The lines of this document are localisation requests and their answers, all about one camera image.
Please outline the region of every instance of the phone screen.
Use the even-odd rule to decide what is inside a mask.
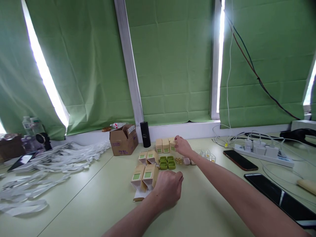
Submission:
[[[316,226],[316,214],[296,201],[265,176],[259,173],[245,174],[245,178],[262,194],[278,205],[302,227]]]
[[[235,163],[239,164],[245,170],[257,170],[258,167],[247,160],[245,157],[235,152],[234,150],[226,150],[224,154],[232,159]]]

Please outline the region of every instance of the water bottle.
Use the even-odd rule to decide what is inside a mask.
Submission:
[[[24,116],[23,117],[23,121],[22,121],[23,127],[26,131],[26,135],[32,136],[33,134],[33,130],[32,130],[32,124],[31,124],[31,120],[30,120],[30,116]]]
[[[31,128],[33,129],[34,134],[45,132],[42,122],[38,117],[31,118]]]
[[[129,124],[128,122],[117,122],[117,123],[113,123],[110,126],[112,126],[113,128],[121,128],[123,127],[125,124]]]

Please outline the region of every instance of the small green cup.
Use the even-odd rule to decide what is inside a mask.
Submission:
[[[175,162],[174,161],[168,161],[168,168],[170,170],[174,170],[175,169]]]
[[[161,169],[161,170],[166,170],[166,169],[168,169],[167,161],[161,161],[159,165],[160,165],[160,169]]]
[[[168,156],[168,157],[167,157],[167,161],[174,161],[173,156]]]
[[[167,161],[167,157],[165,156],[160,157],[160,161]]]

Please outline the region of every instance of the black thermos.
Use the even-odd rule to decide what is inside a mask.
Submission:
[[[150,136],[149,136],[149,129],[148,129],[148,123],[147,122],[141,122],[140,125],[141,125],[141,131],[142,131],[144,147],[148,148],[148,147],[151,146]]]

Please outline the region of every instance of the white power strip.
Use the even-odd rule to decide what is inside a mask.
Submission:
[[[287,167],[290,167],[290,168],[294,167],[294,162],[290,158],[283,158],[283,157],[280,157],[280,156],[278,156],[277,158],[273,158],[273,157],[268,157],[268,156],[265,156],[265,155],[255,154],[255,153],[250,152],[250,151],[245,151],[243,146],[238,145],[238,144],[235,144],[234,150],[237,153],[242,154],[242,155],[251,156],[251,157],[254,157],[254,158],[257,158],[257,159],[260,159],[260,160],[269,161],[269,162],[276,163],[276,164],[279,164],[279,165],[284,165],[284,166],[287,166]]]

